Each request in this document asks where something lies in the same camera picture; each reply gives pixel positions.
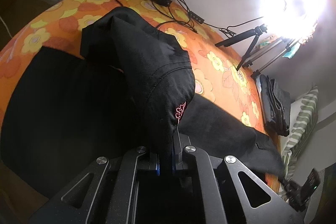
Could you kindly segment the tall black tripod stand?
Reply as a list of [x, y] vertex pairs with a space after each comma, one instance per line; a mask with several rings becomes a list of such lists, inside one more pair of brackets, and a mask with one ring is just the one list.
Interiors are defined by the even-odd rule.
[[292, 52], [301, 45], [299, 39], [277, 38], [265, 47], [253, 50], [251, 56], [242, 64], [243, 68], [252, 68], [252, 78], [255, 79], [282, 57], [293, 56]]

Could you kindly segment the orange floral bedspread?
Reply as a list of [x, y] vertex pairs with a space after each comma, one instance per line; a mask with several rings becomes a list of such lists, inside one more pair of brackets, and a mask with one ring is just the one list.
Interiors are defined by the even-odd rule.
[[242, 124], [264, 132], [261, 101], [249, 69], [238, 68], [232, 48], [219, 49], [219, 35], [204, 24], [182, 26], [187, 13], [179, 4], [169, 8], [150, 0], [62, 0], [54, 5], [39, 2], [35, 12], [19, 9], [29, 22], [1, 51], [1, 110], [5, 111], [19, 78], [41, 47], [79, 55], [81, 31], [107, 12], [124, 5], [166, 34], [173, 35], [189, 54], [195, 92], [232, 114]]

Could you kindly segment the black usb hub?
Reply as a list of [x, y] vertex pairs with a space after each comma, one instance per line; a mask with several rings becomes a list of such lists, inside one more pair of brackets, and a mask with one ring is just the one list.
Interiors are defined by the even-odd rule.
[[205, 22], [205, 20], [200, 17], [199, 15], [197, 15], [196, 13], [194, 13], [193, 11], [189, 11], [188, 15], [191, 19], [193, 19], [194, 21], [198, 22], [199, 24], [203, 24]]

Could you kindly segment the green striped pillow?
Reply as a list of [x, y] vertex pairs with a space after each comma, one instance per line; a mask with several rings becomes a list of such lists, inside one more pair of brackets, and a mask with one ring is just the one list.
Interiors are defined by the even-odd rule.
[[290, 105], [289, 135], [279, 137], [287, 180], [293, 177], [297, 159], [317, 124], [318, 93], [318, 87], [314, 86]]

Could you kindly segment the black pants with pink logo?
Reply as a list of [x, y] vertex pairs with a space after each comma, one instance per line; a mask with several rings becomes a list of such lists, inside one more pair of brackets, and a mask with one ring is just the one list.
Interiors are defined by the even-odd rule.
[[139, 145], [171, 170], [173, 135], [248, 168], [284, 177], [270, 138], [195, 93], [186, 50], [118, 7], [83, 29], [80, 56], [42, 47], [20, 77], [1, 127], [1, 160], [52, 197], [99, 156]]

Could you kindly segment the folded dark grey pants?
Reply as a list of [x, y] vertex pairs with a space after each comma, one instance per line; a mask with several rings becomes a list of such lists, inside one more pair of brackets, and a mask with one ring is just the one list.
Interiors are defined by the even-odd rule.
[[264, 126], [280, 136], [290, 132], [290, 94], [280, 88], [275, 79], [260, 75], [260, 96]]

